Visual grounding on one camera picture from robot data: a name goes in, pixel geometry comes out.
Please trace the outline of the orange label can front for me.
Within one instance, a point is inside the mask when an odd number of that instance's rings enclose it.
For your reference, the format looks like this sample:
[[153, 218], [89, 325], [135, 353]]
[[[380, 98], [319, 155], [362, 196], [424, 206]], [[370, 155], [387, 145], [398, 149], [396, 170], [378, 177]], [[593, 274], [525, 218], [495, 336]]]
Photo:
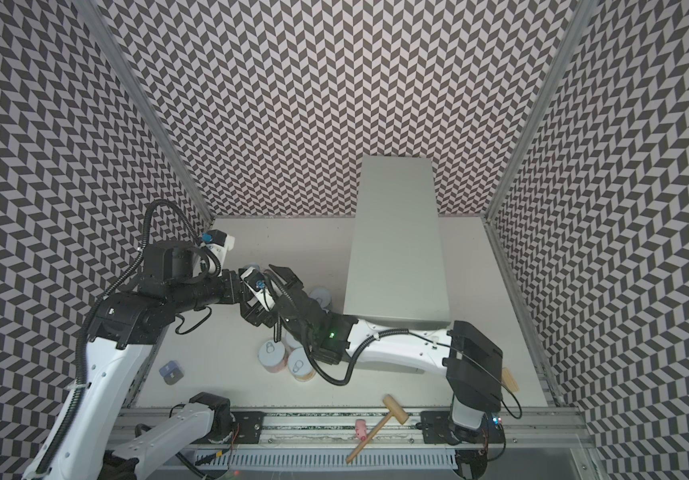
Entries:
[[316, 370], [310, 364], [304, 348], [296, 348], [288, 354], [288, 360], [286, 360], [286, 368], [290, 375], [296, 379], [296, 381], [307, 382], [312, 380], [316, 376]]

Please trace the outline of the small pink toy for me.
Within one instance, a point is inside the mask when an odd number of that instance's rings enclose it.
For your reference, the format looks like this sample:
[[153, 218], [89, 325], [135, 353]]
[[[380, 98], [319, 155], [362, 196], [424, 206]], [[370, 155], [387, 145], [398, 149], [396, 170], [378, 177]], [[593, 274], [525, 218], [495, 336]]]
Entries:
[[360, 439], [361, 441], [368, 437], [368, 426], [364, 419], [358, 419], [356, 421], [355, 434], [356, 438]]

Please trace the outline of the wooden mallet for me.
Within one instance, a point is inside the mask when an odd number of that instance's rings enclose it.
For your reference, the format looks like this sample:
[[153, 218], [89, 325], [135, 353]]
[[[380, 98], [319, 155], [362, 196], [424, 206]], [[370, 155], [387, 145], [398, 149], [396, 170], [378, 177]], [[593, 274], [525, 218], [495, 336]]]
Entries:
[[383, 403], [388, 409], [388, 414], [369, 431], [366, 438], [350, 453], [346, 458], [346, 464], [352, 464], [391, 420], [394, 419], [398, 421], [400, 425], [405, 425], [410, 419], [410, 414], [406, 412], [406, 409], [392, 395], [386, 395], [383, 399]]

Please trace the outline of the small wooden block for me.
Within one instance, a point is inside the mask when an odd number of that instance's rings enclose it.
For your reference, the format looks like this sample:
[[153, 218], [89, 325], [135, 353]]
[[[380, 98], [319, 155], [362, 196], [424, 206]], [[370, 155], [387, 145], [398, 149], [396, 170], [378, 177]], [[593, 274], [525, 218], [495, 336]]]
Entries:
[[512, 393], [517, 393], [520, 390], [519, 384], [509, 368], [504, 367], [502, 369], [502, 382], [504, 388], [507, 388]]

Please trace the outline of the small blue grey block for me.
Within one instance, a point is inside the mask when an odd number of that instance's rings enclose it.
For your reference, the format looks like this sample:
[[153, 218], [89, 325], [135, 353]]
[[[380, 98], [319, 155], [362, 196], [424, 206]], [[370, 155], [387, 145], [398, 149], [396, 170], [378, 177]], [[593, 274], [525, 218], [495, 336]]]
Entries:
[[184, 378], [184, 371], [180, 367], [180, 363], [176, 360], [170, 360], [166, 362], [162, 367], [158, 368], [158, 373], [160, 377], [164, 380], [166, 385], [176, 385], [182, 378]]

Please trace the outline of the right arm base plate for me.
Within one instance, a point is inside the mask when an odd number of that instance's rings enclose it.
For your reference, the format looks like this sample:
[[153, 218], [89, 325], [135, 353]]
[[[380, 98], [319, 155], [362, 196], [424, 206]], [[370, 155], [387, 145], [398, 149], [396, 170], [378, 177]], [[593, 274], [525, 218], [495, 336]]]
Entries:
[[504, 445], [507, 440], [500, 418], [485, 414], [478, 430], [470, 430], [454, 424], [451, 414], [444, 410], [427, 410], [420, 414], [420, 421], [415, 425], [422, 431], [424, 444], [461, 444]]

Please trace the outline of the grey metal cabinet box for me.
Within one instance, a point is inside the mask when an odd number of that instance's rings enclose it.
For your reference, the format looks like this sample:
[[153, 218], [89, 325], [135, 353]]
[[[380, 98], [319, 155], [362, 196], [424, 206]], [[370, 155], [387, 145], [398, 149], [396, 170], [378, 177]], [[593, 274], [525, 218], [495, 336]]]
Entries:
[[431, 160], [363, 159], [344, 313], [416, 329], [451, 323]]

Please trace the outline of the white vent grille strip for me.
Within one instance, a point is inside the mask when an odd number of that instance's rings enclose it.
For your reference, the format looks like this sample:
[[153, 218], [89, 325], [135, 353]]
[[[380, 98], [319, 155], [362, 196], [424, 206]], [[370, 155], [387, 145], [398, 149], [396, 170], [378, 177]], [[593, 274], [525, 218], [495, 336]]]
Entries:
[[351, 463], [348, 452], [334, 449], [239, 449], [232, 454], [200, 450], [188, 460], [200, 470], [240, 471], [372, 471], [372, 470], [454, 470], [458, 468], [454, 450], [374, 449], [365, 450]]

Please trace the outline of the can teal label back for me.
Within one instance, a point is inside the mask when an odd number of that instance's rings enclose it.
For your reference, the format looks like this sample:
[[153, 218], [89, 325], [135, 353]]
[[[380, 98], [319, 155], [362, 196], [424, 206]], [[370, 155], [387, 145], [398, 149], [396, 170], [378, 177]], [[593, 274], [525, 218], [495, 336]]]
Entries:
[[322, 309], [328, 311], [332, 308], [332, 293], [330, 293], [330, 290], [322, 286], [316, 286], [310, 290], [308, 296], [310, 296], [310, 299], [316, 301]]

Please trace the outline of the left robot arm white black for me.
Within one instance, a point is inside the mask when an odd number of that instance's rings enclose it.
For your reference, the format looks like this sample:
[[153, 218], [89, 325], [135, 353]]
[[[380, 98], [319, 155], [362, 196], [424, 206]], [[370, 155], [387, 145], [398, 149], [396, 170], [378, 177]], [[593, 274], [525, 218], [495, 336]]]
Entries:
[[78, 334], [76, 380], [26, 479], [146, 479], [196, 440], [233, 442], [240, 424], [230, 401], [200, 393], [180, 413], [136, 439], [108, 448], [122, 404], [168, 326], [184, 312], [216, 304], [242, 307], [248, 285], [224, 269], [234, 237], [216, 229], [188, 241], [152, 242], [152, 220], [172, 201], [156, 200], [142, 222], [138, 256], [96, 300]]

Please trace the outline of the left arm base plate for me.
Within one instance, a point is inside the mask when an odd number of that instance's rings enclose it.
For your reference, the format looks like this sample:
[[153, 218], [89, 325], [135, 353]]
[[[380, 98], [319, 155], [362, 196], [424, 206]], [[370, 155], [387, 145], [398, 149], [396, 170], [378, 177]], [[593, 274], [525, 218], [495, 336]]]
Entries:
[[217, 413], [208, 424], [205, 436], [192, 442], [196, 445], [258, 444], [266, 413], [258, 410]]

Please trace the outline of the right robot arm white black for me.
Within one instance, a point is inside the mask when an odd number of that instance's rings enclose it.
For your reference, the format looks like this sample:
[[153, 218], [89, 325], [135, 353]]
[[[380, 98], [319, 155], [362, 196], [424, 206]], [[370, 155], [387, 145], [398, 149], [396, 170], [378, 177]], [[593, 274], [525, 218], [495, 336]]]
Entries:
[[509, 407], [505, 401], [515, 392], [503, 379], [503, 350], [468, 322], [416, 330], [336, 314], [306, 295], [286, 267], [272, 265], [244, 282], [272, 327], [290, 333], [312, 370], [330, 385], [349, 385], [357, 366], [368, 363], [441, 376], [452, 390], [449, 430], [458, 441], [500, 427], [503, 413], [514, 419], [524, 415], [522, 405]]

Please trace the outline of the aluminium rail frame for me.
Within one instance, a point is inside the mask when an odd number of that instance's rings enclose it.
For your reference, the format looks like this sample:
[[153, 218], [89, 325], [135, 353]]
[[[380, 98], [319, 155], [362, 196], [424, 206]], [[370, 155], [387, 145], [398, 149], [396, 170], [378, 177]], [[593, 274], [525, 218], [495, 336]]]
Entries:
[[[310, 473], [322, 478], [334, 473], [367, 476], [378, 475], [382, 471], [416, 473], [421, 477], [448, 473], [454, 479], [605, 479], [608, 476], [582, 415], [573, 408], [527, 407], [520, 419], [503, 413], [502, 428], [507, 442], [504, 445], [486, 446], [464, 443], [457, 446], [424, 444], [422, 431], [415, 425], [420, 421], [420, 414], [427, 410], [449, 411], [446, 408], [411, 408], [408, 411], [410, 419], [405, 425], [391, 420], [365, 450], [454, 450], [457, 469], [278, 472], [228, 468], [204, 471], [188, 460], [190, 452], [200, 450], [216, 452], [216, 455], [221, 456], [239, 449], [334, 449], [344, 450], [350, 455], [360, 441], [355, 434], [356, 421], [364, 419], [369, 431], [387, 414], [386, 409], [380, 407], [268, 408], [258, 410], [266, 413], [258, 444], [190, 444], [180, 455], [170, 458], [154, 473], [180, 471], [188, 479], [244, 479], [254, 472]], [[136, 439], [144, 430], [159, 426], [179, 413], [180, 409], [176, 408], [124, 410], [110, 434], [108, 448], [122, 446]]]

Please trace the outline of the can centre lower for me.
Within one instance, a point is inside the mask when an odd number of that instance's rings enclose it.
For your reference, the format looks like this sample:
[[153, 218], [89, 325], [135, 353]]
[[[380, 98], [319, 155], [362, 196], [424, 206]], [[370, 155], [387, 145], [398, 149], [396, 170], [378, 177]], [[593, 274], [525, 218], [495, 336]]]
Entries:
[[284, 332], [282, 342], [284, 342], [284, 346], [286, 346], [286, 351], [288, 352], [293, 352], [294, 350], [302, 348], [302, 343], [288, 331]]

